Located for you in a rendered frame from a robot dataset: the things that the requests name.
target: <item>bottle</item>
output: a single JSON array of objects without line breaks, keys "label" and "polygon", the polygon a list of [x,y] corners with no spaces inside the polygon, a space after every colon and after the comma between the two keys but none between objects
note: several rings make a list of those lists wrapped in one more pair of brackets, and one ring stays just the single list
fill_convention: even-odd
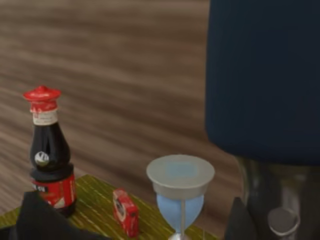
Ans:
[{"label": "bottle", "polygon": [[60,95],[59,90],[46,86],[23,94],[31,104],[34,125],[29,154],[33,187],[58,212],[69,217],[75,211],[77,198],[70,148],[58,122]]}]

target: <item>yellow green wooden board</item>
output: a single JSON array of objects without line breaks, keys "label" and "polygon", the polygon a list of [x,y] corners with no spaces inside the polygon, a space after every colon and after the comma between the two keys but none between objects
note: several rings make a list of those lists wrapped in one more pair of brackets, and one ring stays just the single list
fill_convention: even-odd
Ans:
[{"label": "yellow green wooden board", "polygon": [[[91,175],[85,175],[76,180],[77,207],[69,220],[78,228],[86,229],[115,240],[126,240],[127,236],[113,217],[112,193],[113,186]],[[166,223],[158,209],[141,199],[131,195],[131,199],[139,208],[139,240],[167,240],[173,234],[173,229]],[[0,216],[0,228],[14,225],[19,208]],[[216,237],[203,230],[191,226],[186,234],[192,240],[217,240]]]}]

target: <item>red box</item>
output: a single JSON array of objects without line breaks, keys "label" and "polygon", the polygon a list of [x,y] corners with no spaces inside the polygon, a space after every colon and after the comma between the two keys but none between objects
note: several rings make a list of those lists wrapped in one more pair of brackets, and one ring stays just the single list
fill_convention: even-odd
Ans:
[{"label": "red box", "polygon": [[113,216],[128,237],[139,234],[138,207],[122,188],[113,191]]}]

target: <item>bottle cap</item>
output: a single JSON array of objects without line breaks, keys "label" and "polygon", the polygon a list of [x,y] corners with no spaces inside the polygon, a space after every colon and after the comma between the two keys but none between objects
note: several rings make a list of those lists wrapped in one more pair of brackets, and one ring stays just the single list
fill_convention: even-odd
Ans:
[{"label": "bottle cap", "polygon": [[30,112],[43,113],[50,112],[58,108],[57,98],[61,92],[46,86],[38,86],[32,91],[25,92],[24,98],[31,103]]}]

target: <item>wooden floor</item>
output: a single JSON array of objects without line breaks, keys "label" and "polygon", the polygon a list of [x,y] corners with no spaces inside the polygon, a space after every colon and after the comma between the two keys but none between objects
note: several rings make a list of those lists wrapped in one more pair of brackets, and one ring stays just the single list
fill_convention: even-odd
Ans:
[{"label": "wooden floor", "polygon": [[235,159],[204,132],[207,0],[0,1],[0,213],[30,189],[29,104],[58,88],[77,175],[155,202],[146,166],[169,154],[210,161],[217,174],[199,223],[223,233],[241,185]]}]

